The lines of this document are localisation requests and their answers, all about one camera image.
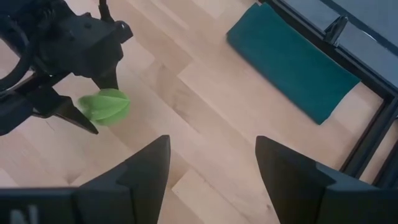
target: green ball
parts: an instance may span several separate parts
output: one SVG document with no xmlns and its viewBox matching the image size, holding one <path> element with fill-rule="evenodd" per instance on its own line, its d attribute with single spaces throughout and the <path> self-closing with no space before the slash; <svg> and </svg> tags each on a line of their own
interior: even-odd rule
<svg viewBox="0 0 398 224">
<path fill-rule="evenodd" d="M 130 99 L 115 89 L 104 89 L 95 95 L 83 96 L 78 104 L 90 121 L 102 126 L 109 126 L 126 118 L 130 110 Z"/>
</svg>

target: hardwood floor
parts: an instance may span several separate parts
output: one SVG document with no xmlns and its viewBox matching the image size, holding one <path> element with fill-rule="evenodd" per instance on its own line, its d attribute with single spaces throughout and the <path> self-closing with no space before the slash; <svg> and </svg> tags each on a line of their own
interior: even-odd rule
<svg viewBox="0 0 398 224">
<path fill-rule="evenodd" d="M 67 0 L 99 16 L 96 0 Z M 0 186 L 80 185 L 162 134 L 172 163 L 159 223 L 278 223 L 257 168 L 265 135 L 338 169 L 381 99 L 362 83 L 316 125 L 250 67 L 225 33 L 254 0 L 110 0 L 134 38 L 123 45 L 119 85 L 131 114 L 91 135 L 58 118 L 30 118 L 0 137 Z M 0 72 L 17 57 L 0 45 Z M 97 91 L 70 75 L 56 86 L 74 100 Z M 371 182 L 397 139 L 394 126 L 362 179 Z"/>
</svg>

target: black plastic part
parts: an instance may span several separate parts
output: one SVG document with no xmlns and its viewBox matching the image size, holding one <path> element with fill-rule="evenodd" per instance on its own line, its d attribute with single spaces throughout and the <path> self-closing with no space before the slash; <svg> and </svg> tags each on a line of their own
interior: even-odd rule
<svg viewBox="0 0 398 224">
<path fill-rule="evenodd" d="M 72 99 L 69 96 L 60 97 L 62 104 L 57 108 L 54 116 L 64 119 L 92 134 L 98 134 L 98 130 L 95 128 L 94 124 L 73 105 Z"/>
<path fill-rule="evenodd" d="M 79 188 L 1 189 L 0 220 L 17 223 L 10 222 L 13 216 L 39 224 L 156 224 L 169 166 L 170 138 L 161 136 Z"/>
<path fill-rule="evenodd" d="M 65 101 L 52 87 L 42 86 L 29 94 L 26 98 L 34 107 L 34 116 L 49 118 L 53 116 L 65 103 Z"/>
<path fill-rule="evenodd" d="M 115 24 L 116 24 L 116 32 L 118 34 L 120 43 L 123 44 L 131 37 L 133 37 L 131 28 L 127 23 L 123 21 L 116 21 Z"/>
<path fill-rule="evenodd" d="M 335 47 L 338 46 L 337 39 L 343 32 L 348 22 L 348 17 L 340 16 L 335 21 L 333 21 L 326 29 L 325 29 L 325 38 L 323 40 L 328 44 L 331 44 Z"/>
<path fill-rule="evenodd" d="M 393 120 L 398 115 L 397 88 L 344 47 L 340 45 L 335 47 L 325 42 L 326 32 L 317 28 L 283 0 L 265 0 L 260 2 L 269 4 L 288 25 L 338 65 L 361 79 L 362 83 L 384 100 L 382 106 L 368 124 L 365 132 L 341 168 L 341 171 L 345 174 L 352 177 L 360 177 L 374 152 L 379 147 L 381 140 L 391 127 Z"/>
<path fill-rule="evenodd" d="M 0 136 L 10 133 L 33 113 L 33 106 L 15 92 L 0 94 Z"/>
<path fill-rule="evenodd" d="M 374 179 L 373 185 L 382 189 L 398 188 L 398 141 Z"/>
<path fill-rule="evenodd" d="M 340 171 L 360 178 L 398 115 L 398 98 L 384 100 Z"/>
<path fill-rule="evenodd" d="M 280 224 L 393 224 L 398 190 L 342 174 L 264 136 L 257 137 L 261 177 Z"/>
<path fill-rule="evenodd" d="M 86 78 L 105 75 L 123 58 L 117 27 L 88 16 L 70 16 L 57 25 L 59 37 L 40 45 L 45 62 Z"/>
<path fill-rule="evenodd" d="M 112 72 L 109 72 L 108 74 L 105 74 L 100 77 L 94 77 L 92 78 L 95 84 L 98 86 L 100 89 L 107 89 L 107 88 L 113 88 L 118 90 L 119 85 L 118 85 L 118 76 L 116 75 L 116 69 L 112 70 Z"/>
</svg>

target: teal pillow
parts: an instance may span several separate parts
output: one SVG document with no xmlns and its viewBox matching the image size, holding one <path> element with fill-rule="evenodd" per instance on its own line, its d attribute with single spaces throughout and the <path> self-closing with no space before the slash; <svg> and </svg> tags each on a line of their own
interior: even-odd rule
<svg viewBox="0 0 398 224">
<path fill-rule="evenodd" d="M 322 124 L 359 82 L 291 28 L 268 4 L 254 4 L 247 10 L 228 32 L 227 40 L 317 124 Z"/>
</svg>

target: cable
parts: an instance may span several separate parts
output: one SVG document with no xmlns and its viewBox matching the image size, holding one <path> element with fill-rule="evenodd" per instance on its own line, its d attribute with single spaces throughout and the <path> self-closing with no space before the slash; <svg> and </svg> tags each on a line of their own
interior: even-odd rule
<svg viewBox="0 0 398 224">
<path fill-rule="evenodd" d="M 38 31 L 32 36 L 17 65 L 7 76 L 0 79 L 0 91 L 7 90 L 16 85 L 24 77 L 27 71 L 29 71 L 30 65 L 33 62 L 37 49 L 39 48 L 40 41 L 47 33 L 49 27 L 50 21 L 45 21 L 41 26 L 39 26 Z"/>
<path fill-rule="evenodd" d="M 114 19 L 111 16 L 111 12 L 109 11 L 108 4 L 106 0 L 99 0 L 99 13 L 101 14 L 101 20 L 105 22 L 114 23 Z"/>
</svg>

